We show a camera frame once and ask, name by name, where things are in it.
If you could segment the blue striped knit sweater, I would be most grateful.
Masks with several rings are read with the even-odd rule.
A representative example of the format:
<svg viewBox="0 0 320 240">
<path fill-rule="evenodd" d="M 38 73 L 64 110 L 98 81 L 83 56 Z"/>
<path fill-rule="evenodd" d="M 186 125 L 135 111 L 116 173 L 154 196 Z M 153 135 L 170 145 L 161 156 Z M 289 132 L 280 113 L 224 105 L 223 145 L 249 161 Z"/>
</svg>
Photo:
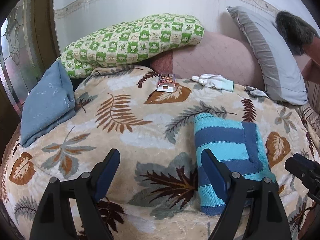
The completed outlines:
<svg viewBox="0 0 320 240">
<path fill-rule="evenodd" d="M 207 148 L 232 172 L 239 172 L 251 180 L 261 181 L 268 177 L 276 182 L 255 123 L 218 118 L 209 113 L 197 114 L 193 123 L 202 213 L 215 216 L 225 208 L 225 203 L 216 195 L 201 162 L 202 151 Z"/>
</svg>

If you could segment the striped brown blanket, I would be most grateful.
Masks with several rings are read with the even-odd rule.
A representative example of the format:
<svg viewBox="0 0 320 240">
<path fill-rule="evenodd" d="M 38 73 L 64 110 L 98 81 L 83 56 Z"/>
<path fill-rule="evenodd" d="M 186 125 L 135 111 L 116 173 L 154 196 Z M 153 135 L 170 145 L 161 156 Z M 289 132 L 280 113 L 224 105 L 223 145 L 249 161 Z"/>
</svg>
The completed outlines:
<svg viewBox="0 0 320 240">
<path fill-rule="evenodd" d="M 307 90 L 308 101 L 303 106 L 296 106 L 295 109 L 298 115 L 306 120 L 319 136 L 319 84 L 311 81 L 305 81 L 305 86 Z"/>
</svg>

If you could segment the grey blue pillow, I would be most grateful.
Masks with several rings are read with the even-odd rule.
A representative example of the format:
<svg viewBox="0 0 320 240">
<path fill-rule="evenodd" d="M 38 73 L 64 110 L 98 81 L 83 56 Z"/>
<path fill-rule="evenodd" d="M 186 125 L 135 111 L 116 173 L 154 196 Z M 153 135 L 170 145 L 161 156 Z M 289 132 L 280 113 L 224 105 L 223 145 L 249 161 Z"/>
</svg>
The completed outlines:
<svg viewBox="0 0 320 240">
<path fill-rule="evenodd" d="M 273 101 L 302 106 L 308 102 L 298 64 L 272 20 L 245 7 L 227 7 L 260 65 L 265 93 Z"/>
</svg>

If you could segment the small grey cloth piece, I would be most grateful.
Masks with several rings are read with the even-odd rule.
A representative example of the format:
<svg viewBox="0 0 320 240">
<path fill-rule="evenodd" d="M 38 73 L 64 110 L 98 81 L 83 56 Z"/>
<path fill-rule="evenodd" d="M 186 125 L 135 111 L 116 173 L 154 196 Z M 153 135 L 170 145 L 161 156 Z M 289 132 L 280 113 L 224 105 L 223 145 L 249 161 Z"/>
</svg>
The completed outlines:
<svg viewBox="0 0 320 240">
<path fill-rule="evenodd" d="M 248 92 L 251 96 L 268 98 L 268 95 L 264 91 L 259 90 L 255 87 L 245 86 L 245 91 Z"/>
</svg>

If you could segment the pink brown headboard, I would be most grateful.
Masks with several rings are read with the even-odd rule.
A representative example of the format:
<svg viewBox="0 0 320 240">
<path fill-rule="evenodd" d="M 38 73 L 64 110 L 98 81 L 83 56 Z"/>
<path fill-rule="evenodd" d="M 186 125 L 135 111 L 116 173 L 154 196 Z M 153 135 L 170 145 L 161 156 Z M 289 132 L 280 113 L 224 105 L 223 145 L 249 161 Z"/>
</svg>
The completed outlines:
<svg viewBox="0 0 320 240">
<path fill-rule="evenodd" d="M 303 46 L 304 54 L 294 56 L 298 67 L 305 81 L 311 81 L 316 84 L 320 82 L 319 63 L 320 63 L 320 41 L 314 37 L 312 44 Z"/>
</svg>

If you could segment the leaf pattern beige bedspread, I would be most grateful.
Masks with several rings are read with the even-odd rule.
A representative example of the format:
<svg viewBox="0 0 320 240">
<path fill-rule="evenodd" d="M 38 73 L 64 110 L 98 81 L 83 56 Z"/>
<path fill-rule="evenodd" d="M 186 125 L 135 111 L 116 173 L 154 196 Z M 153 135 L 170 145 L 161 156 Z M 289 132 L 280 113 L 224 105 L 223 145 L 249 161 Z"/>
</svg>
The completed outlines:
<svg viewBox="0 0 320 240">
<path fill-rule="evenodd" d="M 279 184 L 293 239 L 315 222 L 316 208 L 302 182 L 285 170 L 300 153 L 319 161 L 319 138 L 295 107 L 187 79 L 173 93 L 156 90 L 149 68 L 100 69 L 75 91 L 76 114 L 28 147 L 13 135 L 3 156 L 1 199 L 23 239 L 31 233 L 51 177 L 75 179 L 120 152 L 120 165 L 98 204 L 115 239 L 207 239 L 218 217 L 200 210 L 193 119 L 211 114 L 257 125 Z"/>
</svg>

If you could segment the folded blue cloth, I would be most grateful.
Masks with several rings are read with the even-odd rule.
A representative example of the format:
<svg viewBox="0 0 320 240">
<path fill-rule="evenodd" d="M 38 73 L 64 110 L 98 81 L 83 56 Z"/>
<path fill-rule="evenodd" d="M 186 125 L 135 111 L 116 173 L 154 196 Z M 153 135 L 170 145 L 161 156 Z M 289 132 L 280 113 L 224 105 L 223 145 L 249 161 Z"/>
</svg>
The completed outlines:
<svg viewBox="0 0 320 240">
<path fill-rule="evenodd" d="M 75 116 L 72 82 L 60 61 L 55 61 L 29 93 L 22 111 L 21 146 Z"/>
</svg>

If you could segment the dark fuzzy cushion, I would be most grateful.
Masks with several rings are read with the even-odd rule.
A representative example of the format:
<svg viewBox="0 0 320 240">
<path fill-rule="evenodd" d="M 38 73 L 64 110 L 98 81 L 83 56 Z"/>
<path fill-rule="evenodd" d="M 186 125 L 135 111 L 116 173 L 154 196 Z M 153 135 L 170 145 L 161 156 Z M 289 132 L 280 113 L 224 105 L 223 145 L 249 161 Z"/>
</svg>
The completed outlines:
<svg viewBox="0 0 320 240">
<path fill-rule="evenodd" d="M 304 54 L 303 46 L 312 44 L 314 37 L 319 38 L 314 27 L 287 11 L 277 13 L 276 28 L 293 55 Z"/>
</svg>

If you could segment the pink quilted bolster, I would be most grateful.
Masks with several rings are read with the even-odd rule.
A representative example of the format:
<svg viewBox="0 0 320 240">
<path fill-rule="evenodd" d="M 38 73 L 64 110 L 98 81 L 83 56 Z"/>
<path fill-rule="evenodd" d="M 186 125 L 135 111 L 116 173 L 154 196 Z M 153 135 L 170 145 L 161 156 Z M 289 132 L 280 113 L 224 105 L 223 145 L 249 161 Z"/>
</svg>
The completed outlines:
<svg viewBox="0 0 320 240">
<path fill-rule="evenodd" d="M 171 73 L 178 78 L 219 74 L 243 86 L 264 90 L 263 75 L 247 42 L 205 32 L 195 46 L 185 46 L 158 54 L 150 59 L 155 72 Z"/>
</svg>

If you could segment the small red white packet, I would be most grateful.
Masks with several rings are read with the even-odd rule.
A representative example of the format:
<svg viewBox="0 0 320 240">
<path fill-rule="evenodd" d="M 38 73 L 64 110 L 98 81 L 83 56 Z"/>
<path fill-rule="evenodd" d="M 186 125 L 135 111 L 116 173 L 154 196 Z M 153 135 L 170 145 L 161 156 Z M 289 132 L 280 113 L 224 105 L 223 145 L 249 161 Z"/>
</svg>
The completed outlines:
<svg viewBox="0 0 320 240">
<path fill-rule="evenodd" d="M 175 89 L 174 74 L 161 74 L 157 84 L 157 92 L 172 93 Z"/>
</svg>

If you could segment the brown wooden glass door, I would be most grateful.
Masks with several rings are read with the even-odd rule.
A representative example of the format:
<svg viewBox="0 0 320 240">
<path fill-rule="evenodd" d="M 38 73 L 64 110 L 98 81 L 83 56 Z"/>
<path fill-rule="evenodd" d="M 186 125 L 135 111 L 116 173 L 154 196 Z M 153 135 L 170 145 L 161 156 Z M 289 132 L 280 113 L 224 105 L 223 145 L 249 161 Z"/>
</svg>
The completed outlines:
<svg viewBox="0 0 320 240">
<path fill-rule="evenodd" d="M 1 83 L 17 115 L 60 55 L 53 0 L 10 0 L 1 20 Z"/>
</svg>

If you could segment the green checkered pillow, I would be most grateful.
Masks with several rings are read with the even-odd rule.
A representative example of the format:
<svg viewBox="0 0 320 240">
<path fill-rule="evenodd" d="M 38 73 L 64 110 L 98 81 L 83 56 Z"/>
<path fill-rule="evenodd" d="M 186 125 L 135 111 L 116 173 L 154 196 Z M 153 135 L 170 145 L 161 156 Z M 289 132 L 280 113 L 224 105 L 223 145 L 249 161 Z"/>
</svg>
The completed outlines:
<svg viewBox="0 0 320 240">
<path fill-rule="evenodd" d="M 99 29 L 67 45 L 58 58 L 71 78 L 95 68 L 147 60 L 162 52 L 201 42 L 204 26 L 191 15 L 155 14 Z"/>
</svg>

